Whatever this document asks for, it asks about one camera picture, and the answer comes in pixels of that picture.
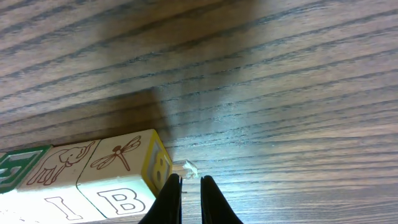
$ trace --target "dragonfly illustration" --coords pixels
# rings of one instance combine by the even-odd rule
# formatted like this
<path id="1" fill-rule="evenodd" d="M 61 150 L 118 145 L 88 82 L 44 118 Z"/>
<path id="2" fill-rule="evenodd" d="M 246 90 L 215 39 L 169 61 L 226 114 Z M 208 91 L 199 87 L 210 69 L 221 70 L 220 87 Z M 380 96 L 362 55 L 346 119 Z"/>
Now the dragonfly illustration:
<path id="1" fill-rule="evenodd" d="M 112 163 L 115 158 L 119 158 L 124 167 L 126 168 L 127 171 L 130 171 L 130 167 L 129 164 L 127 163 L 126 158 L 124 158 L 124 153 L 126 152 L 130 152 L 133 151 L 135 149 L 138 148 L 138 146 L 140 146 L 141 142 L 140 142 L 141 136 L 137 136 L 134 139 L 132 139 L 131 141 L 129 141 L 125 146 L 121 147 L 121 146 L 116 146 L 112 151 L 113 153 L 102 157 L 101 159 L 98 159 L 96 161 L 94 161 L 90 167 L 94 168 L 97 167 L 98 170 L 107 167 L 108 165 L 110 165 L 110 163 Z"/>

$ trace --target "wooden table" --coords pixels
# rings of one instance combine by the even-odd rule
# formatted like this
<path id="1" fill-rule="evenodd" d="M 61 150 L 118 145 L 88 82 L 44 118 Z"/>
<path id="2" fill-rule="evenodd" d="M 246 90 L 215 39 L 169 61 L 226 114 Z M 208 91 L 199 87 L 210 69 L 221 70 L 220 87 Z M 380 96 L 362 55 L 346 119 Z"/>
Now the wooden table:
<path id="1" fill-rule="evenodd" d="M 0 148 L 155 128 L 244 223 L 397 223 L 397 38 L 391 0 L 2 0 Z"/>

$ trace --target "block face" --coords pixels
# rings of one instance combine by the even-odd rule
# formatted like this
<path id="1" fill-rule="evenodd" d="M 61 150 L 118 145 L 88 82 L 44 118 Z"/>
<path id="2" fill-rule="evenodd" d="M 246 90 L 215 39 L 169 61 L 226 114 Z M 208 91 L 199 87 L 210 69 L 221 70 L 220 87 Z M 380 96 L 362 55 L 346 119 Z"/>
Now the block face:
<path id="1" fill-rule="evenodd" d="M 0 194 L 16 188 L 52 146 L 11 151 L 0 157 Z"/>
<path id="2" fill-rule="evenodd" d="M 105 219 L 75 186 L 18 192 L 16 199 L 22 216 L 39 223 L 83 223 Z"/>
<path id="3" fill-rule="evenodd" d="M 78 184 L 78 188 L 107 218 L 145 214 L 155 201 L 142 179 L 115 177 L 113 181 Z"/>
<path id="4" fill-rule="evenodd" d="M 82 223 L 105 217 L 80 193 L 77 180 L 100 141 L 55 147 L 20 187 L 16 201 L 24 216 L 44 223 Z"/>
<path id="5" fill-rule="evenodd" d="M 103 139 L 78 189 L 108 218 L 146 213 L 155 196 L 141 177 L 154 130 Z"/>
<path id="6" fill-rule="evenodd" d="M 141 176 L 151 191 L 158 195 L 172 173 L 173 162 L 154 131 L 142 167 Z"/>
<path id="7" fill-rule="evenodd" d="M 36 220 L 26 219 L 18 211 L 14 203 L 17 191 L 14 189 L 5 194 L 0 194 L 0 223 L 37 223 Z"/>
<path id="8" fill-rule="evenodd" d="M 101 140 L 78 183 L 139 175 L 153 130 Z"/>

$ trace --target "alphabet block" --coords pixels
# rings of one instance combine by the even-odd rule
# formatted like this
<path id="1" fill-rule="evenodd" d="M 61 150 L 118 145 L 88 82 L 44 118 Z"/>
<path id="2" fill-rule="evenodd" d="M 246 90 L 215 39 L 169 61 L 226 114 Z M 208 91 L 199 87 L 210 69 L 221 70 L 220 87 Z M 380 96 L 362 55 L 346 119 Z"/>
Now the alphabet block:
<path id="1" fill-rule="evenodd" d="M 0 220 L 14 223 L 21 216 L 16 188 L 52 146 L 40 146 L 11 152 L 0 152 Z"/>
<path id="2" fill-rule="evenodd" d="M 80 193 L 76 182 L 99 141 L 55 147 L 17 188 L 24 217 L 40 223 L 82 223 L 105 217 Z"/>
<path id="3" fill-rule="evenodd" d="M 172 171 L 155 130 L 103 139 L 77 187 L 107 218 L 146 213 Z"/>

